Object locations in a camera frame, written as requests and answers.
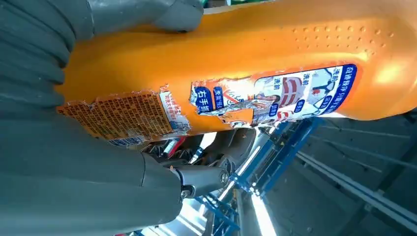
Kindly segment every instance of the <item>blue scaffolding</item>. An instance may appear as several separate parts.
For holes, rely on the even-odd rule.
[[[240,175],[233,173],[230,180],[244,191],[263,197],[272,189],[278,178],[294,160],[296,153],[305,144],[308,135],[320,123],[322,123],[320,118],[293,123],[297,127],[283,145],[269,139],[246,169]],[[289,124],[288,122],[280,124],[271,135],[281,136]],[[214,213],[214,236],[228,236],[234,230],[240,229],[236,223],[238,213],[231,207],[231,199],[231,193],[226,195],[223,201],[212,194],[196,198],[198,202],[204,204],[208,210]]]

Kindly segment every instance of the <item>cartoon illustration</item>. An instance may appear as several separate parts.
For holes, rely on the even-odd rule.
[[[335,82],[331,80],[332,74],[327,69],[316,70],[312,74],[311,89],[307,98],[307,102],[319,108],[322,99],[327,96],[327,94],[334,89]]]

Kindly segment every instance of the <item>orange bottle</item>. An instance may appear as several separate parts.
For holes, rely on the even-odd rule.
[[[282,0],[206,14],[191,33],[102,36],[72,54],[59,112],[116,145],[335,110],[400,114],[417,105],[416,9],[410,0]]]

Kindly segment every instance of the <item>torn label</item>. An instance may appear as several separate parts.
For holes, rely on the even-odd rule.
[[[193,82],[190,102],[202,116],[218,116],[234,127],[272,125],[336,111],[355,79],[354,64],[298,71],[272,71],[242,79]],[[251,120],[239,112],[251,109]],[[234,113],[230,120],[228,113]]]
[[[93,137],[116,146],[185,135],[190,129],[169,91],[113,94],[99,97],[92,104],[69,102],[58,107],[58,113],[78,120]]]

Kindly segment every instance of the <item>mechanical arm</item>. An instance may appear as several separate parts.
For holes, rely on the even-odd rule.
[[[77,41],[137,24],[191,31],[202,14],[197,0],[0,0],[1,235],[128,232],[169,222],[183,197],[224,186],[220,168],[170,170],[55,111]]]

